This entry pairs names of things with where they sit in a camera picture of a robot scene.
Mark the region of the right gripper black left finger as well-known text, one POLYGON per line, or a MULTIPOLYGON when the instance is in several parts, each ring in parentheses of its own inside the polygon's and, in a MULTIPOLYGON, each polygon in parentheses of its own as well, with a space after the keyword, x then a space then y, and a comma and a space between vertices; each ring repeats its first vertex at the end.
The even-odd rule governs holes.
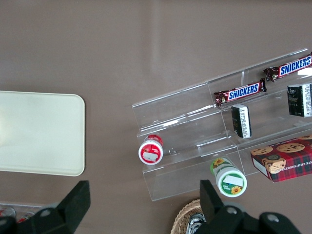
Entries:
POLYGON ((90 185, 82 180, 54 208, 45 208, 31 218, 35 234, 73 234, 91 205, 90 185))

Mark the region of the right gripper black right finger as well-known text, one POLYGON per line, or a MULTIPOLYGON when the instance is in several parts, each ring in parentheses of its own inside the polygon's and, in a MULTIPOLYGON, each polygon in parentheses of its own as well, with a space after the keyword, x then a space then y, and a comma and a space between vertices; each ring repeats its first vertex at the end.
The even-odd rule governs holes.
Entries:
POLYGON ((209 180, 200 181, 200 206, 206 223, 197 234, 252 234, 246 226, 246 214, 236 206, 224 205, 209 180))

